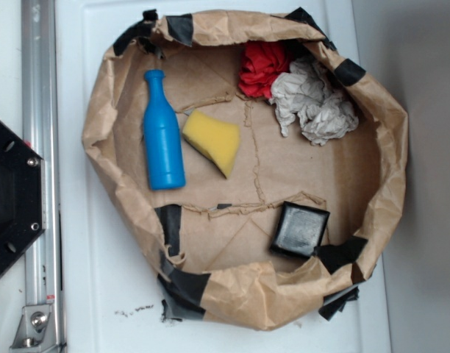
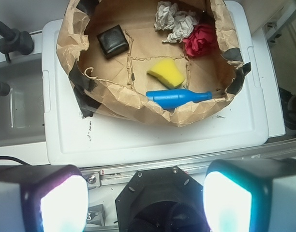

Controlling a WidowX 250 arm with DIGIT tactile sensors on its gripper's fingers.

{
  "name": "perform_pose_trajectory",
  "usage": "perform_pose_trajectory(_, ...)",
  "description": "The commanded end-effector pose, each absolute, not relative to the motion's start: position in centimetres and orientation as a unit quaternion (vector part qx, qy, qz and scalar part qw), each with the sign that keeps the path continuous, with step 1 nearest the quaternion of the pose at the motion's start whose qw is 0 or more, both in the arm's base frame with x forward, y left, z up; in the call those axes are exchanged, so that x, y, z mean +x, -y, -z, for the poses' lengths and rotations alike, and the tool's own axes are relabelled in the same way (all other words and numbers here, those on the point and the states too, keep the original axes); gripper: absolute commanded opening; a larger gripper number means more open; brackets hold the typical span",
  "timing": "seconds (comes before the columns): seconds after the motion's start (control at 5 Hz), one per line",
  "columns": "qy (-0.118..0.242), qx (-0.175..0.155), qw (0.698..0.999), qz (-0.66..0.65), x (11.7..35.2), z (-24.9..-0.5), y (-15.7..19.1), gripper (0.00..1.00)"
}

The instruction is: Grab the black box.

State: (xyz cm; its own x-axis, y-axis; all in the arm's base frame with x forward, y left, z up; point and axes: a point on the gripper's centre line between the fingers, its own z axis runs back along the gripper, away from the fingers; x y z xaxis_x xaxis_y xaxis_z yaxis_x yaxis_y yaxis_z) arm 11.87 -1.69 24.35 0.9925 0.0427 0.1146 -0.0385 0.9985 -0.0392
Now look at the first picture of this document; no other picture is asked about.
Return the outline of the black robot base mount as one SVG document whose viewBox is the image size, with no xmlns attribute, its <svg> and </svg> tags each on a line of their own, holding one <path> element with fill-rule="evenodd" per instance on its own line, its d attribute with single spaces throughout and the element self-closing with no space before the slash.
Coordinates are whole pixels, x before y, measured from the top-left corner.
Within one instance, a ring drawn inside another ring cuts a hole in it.
<svg viewBox="0 0 450 353">
<path fill-rule="evenodd" d="M 0 279 L 43 232 L 43 159 L 0 121 Z"/>
</svg>

